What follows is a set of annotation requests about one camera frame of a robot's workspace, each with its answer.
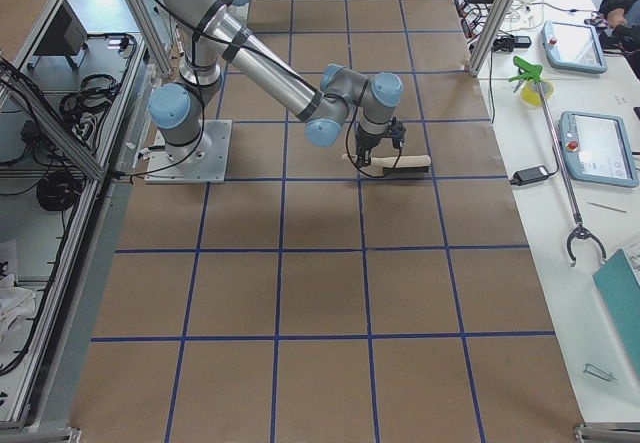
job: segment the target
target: tablet screen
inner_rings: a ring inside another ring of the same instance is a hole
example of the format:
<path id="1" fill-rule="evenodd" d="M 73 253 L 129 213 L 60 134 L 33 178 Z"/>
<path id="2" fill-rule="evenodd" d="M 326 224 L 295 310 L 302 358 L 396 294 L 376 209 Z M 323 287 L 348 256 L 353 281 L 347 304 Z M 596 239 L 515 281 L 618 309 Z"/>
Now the tablet screen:
<path id="1" fill-rule="evenodd" d="M 553 34 L 557 39 L 555 48 L 561 61 L 587 66 L 601 63 L 591 28 L 554 23 Z"/>
<path id="2" fill-rule="evenodd" d="M 575 115 L 575 122 L 582 172 L 586 175 L 630 180 L 618 122 L 582 115 Z"/>

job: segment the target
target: table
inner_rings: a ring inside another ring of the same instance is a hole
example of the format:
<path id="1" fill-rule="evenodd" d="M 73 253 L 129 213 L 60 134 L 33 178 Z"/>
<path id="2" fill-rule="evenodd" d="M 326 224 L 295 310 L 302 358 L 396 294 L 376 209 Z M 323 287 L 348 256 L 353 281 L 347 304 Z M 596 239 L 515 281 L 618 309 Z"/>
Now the table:
<path id="1" fill-rule="evenodd" d="M 562 8 L 593 8 L 590 0 L 545 0 Z M 587 14 L 569 15 L 545 9 L 545 19 L 581 22 Z M 633 107 L 640 105 L 640 82 L 623 58 L 608 57 L 609 70 L 587 75 L 551 68 L 542 50 L 540 29 L 518 31 L 529 35 L 531 48 L 513 54 L 495 54 L 492 89 L 496 105 L 495 133 L 507 172 L 545 164 L 555 168 L 552 141 L 541 109 L 514 94 L 512 59 L 521 56 L 543 64 L 543 76 L 552 81 L 555 93 L 549 100 L 553 117 L 565 110 L 618 115 L 626 124 L 634 151 L 640 149 L 640 121 Z M 489 106 L 488 62 L 480 72 L 480 85 Z M 624 241 L 640 233 L 640 189 L 574 182 L 584 224 L 604 243 L 609 255 Z M 629 364 L 604 303 L 593 283 L 599 268 L 598 249 L 593 242 L 574 244 L 578 258 L 570 268 L 565 241 L 573 219 L 562 178 L 517 188 L 514 196 L 547 299 L 567 371 L 586 422 L 640 421 L 640 379 Z M 589 205 L 598 203 L 619 213 Z M 616 380 L 606 382 L 584 373 L 586 364 L 611 372 Z"/>

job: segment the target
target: brown floor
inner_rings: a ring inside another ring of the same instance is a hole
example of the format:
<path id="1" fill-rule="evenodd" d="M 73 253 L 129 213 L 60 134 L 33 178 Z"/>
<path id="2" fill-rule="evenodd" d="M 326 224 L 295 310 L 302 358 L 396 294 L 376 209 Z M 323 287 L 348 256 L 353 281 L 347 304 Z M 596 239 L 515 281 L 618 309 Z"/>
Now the brown floor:
<path id="1" fill-rule="evenodd" d="M 77 395 L 88 443 L 569 443 L 580 415 L 451 0 L 255 0 L 317 84 L 397 72 L 405 154 L 357 178 L 233 69 L 221 186 L 136 183 Z M 390 145 L 377 153 L 393 155 Z"/>

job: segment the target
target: metal base plate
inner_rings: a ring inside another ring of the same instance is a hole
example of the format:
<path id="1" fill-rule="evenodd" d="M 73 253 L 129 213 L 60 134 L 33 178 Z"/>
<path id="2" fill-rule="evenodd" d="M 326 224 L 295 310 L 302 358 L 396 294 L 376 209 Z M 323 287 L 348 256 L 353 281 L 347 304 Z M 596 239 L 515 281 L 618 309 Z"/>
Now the metal base plate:
<path id="1" fill-rule="evenodd" d="M 189 166 L 177 165 L 166 170 L 160 168 L 175 163 L 164 151 L 151 154 L 147 171 L 154 171 L 145 176 L 149 184 L 181 184 L 181 183 L 223 183 L 227 170 L 229 141 L 231 139 L 231 120 L 205 120 L 204 131 L 211 138 L 211 148 L 197 163 Z M 154 145 L 164 145 L 164 138 L 158 131 Z"/>

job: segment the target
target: grabber claw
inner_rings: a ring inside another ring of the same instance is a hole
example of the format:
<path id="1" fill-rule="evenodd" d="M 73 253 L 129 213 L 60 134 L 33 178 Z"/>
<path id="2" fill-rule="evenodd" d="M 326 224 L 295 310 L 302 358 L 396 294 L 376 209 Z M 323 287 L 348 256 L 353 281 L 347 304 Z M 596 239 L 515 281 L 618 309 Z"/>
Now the grabber claw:
<path id="1" fill-rule="evenodd" d="M 600 253 L 602 255 L 602 259 L 600 262 L 604 264 L 607 260 L 607 251 L 604 249 L 604 245 L 598 239 L 596 235 L 587 230 L 582 224 L 578 224 L 571 233 L 569 233 L 569 237 L 567 238 L 567 253 L 569 253 L 569 258 L 571 258 L 571 268 L 576 266 L 576 255 L 573 254 L 573 250 L 571 245 L 573 244 L 573 240 L 593 240 L 598 245 L 600 249 Z"/>

